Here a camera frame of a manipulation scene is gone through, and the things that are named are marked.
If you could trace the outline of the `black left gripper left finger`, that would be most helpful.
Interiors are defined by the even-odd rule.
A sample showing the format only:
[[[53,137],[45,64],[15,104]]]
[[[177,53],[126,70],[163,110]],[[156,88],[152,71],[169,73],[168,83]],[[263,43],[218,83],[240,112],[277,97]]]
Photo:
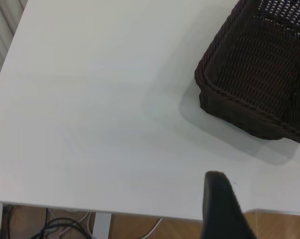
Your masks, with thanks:
[[[254,239],[232,186],[222,172],[204,177],[202,239]]]

